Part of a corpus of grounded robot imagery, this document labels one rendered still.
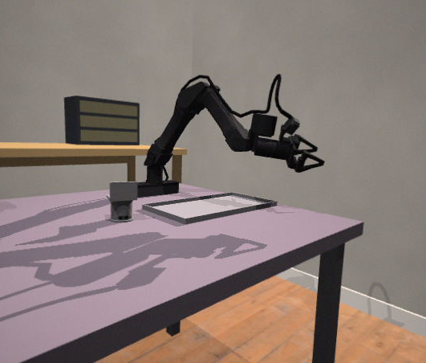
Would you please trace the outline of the white l-shaped bracket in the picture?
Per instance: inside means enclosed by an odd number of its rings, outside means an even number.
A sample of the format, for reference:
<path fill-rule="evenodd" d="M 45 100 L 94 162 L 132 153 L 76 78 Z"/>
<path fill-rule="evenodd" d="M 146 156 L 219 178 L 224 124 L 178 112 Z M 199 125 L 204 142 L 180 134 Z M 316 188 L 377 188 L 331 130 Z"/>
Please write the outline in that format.
<path fill-rule="evenodd" d="M 110 202 L 137 200 L 137 181 L 110 182 Z"/>

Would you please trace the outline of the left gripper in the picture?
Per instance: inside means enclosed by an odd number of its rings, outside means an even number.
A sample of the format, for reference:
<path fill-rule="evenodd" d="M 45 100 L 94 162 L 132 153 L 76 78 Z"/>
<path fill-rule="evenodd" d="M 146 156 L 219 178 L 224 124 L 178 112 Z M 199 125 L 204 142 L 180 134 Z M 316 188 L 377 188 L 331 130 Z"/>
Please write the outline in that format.
<path fill-rule="evenodd" d="M 294 136 L 284 137 L 285 133 L 290 129 L 291 126 L 291 119 L 288 119 L 285 124 L 282 124 L 279 141 L 273 140 L 273 149 L 270 157 L 286 160 L 288 168 L 294 169 L 297 173 L 301 173 L 308 169 L 324 165 L 324 160 L 311 154 L 313 152 L 317 152 L 318 147 L 311 144 L 309 141 L 307 141 L 298 134 L 294 134 Z M 309 145 L 312 149 L 298 149 L 300 142 Z M 298 154 L 302 154 L 302 156 L 298 157 L 297 161 L 294 155 L 297 156 Z M 315 160 L 318 163 L 313 165 L 304 165 L 307 158 Z"/>

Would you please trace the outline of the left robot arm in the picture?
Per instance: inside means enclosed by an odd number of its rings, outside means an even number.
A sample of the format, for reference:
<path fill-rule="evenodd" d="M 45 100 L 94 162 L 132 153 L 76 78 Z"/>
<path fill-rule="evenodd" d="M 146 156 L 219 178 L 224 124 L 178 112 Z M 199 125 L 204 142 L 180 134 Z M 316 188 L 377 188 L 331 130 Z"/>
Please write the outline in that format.
<path fill-rule="evenodd" d="M 204 91 L 204 93 L 201 93 L 201 91 Z M 144 162 L 144 165 L 147 166 L 147 180 L 146 182 L 137 182 L 137 188 L 179 185 L 178 181 L 163 181 L 162 165 L 166 165 L 172 157 L 173 148 L 187 124 L 204 108 L 207 108 L 217 122 L 226 143 L 234 152 L 252 150 L 255 156 L 271 156 L 274 141 L 258 136 L 274 136 L 277 116 L 254 113 L 248 131 L 230 113 L 211 85 L 205 82 L 199 82 L 180 91 L 177 103 L 176 110 L 165 130 L 147 152 Z"/>

